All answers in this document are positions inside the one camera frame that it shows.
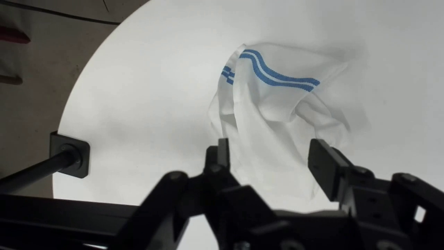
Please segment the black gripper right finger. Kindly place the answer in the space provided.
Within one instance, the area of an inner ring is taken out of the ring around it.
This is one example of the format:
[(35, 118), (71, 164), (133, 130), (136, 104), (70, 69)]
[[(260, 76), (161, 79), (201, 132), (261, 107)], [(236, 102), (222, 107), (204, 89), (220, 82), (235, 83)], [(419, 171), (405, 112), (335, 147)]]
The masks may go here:
[(308, 168), (331, 201), (342, 201), (354, 179), (375, 176), (368, 168), (353, 164), (324, 139), (310, 141)]

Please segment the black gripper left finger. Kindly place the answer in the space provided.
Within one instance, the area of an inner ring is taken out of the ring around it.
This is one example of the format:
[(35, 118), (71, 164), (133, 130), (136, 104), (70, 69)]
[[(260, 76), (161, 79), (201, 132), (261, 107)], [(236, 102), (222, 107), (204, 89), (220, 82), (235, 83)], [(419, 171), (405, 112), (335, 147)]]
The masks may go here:
[(217, 187), (238, 187), (239, 182), (231, 172), (231, 148), (226, 137), (206, 152), (204, 176)]

